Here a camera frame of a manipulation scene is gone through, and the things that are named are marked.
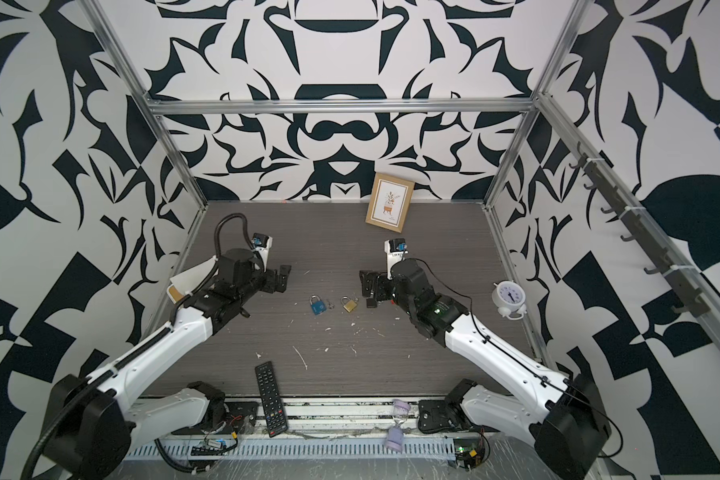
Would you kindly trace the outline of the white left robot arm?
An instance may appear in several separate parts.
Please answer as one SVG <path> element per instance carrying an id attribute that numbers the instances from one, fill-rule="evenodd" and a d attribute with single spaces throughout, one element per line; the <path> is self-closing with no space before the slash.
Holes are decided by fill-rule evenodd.
<path id="1" fill-rule="evenodd" d="M 32 478 L 38 460 L 46 457 L 82 479 L 103 479 L 135 448 L 182 428 L 218 422 L 224 395 L 203 382 L 137 401 L 185 354 L 244 314 L 257 293 L 286 290 L 290 266 L 270 269 L 267 257 L 265 247 L 231 249 L 181 273 L 193 288 L 159 330 L 90 374 L 58 381 L 22 478 Z"/>

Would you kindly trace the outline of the blue padlock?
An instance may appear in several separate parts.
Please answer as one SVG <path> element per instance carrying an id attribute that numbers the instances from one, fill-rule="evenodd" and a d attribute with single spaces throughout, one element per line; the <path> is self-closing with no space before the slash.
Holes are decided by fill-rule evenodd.
<path id="1" fill-rule="evenodd" d="M 324 300 L 318 295 L 312 295 L 309 299 L 309 304 L 315 316 L 319 316 L 334 308 L 330 300 Z"/>

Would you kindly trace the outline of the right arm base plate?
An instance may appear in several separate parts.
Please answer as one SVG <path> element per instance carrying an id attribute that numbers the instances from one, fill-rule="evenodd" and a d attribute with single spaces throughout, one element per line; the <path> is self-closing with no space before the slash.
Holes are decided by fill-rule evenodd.
<path id="1" fill-rule="evenodd" d="M 417 428 L 423 434 L 479 432 L 496 433 L 498 429 L 476 422 L 463 405 L 462 398 L 422 400 L 418 404 Z"/>

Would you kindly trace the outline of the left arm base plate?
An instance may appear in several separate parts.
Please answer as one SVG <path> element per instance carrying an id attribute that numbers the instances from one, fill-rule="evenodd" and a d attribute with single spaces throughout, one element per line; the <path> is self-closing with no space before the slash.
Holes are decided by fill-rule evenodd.
<path id="1" fill-rule="evenodd" d="M 172 435 L 231 435 L 252 433 L 257 423 L 259 404 L 254 401 L 226 401 L 221 416 L 211 424 L 207 415 L 204 422 L 172 432 Z"/>

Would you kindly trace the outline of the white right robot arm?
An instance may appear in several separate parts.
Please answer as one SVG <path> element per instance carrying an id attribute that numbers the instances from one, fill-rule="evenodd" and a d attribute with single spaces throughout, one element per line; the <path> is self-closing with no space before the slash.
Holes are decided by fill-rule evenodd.
<path id="1" fill-rule="evenodd" d="M 404 259 L 389 272 L 362 270 L 362 295 L 390 301 L 416 330 L 479 367 L 506 389 L 497 394 L 462 382 L 449 402 L 459 419 L 489 427 L 532 446 L 562 479 L 583 479 L 612 434 L 601 394 L 584 374 L 570 377 L 526 356 L 480 323 L 459 295 L 429 282 L 419 259 Z"/>

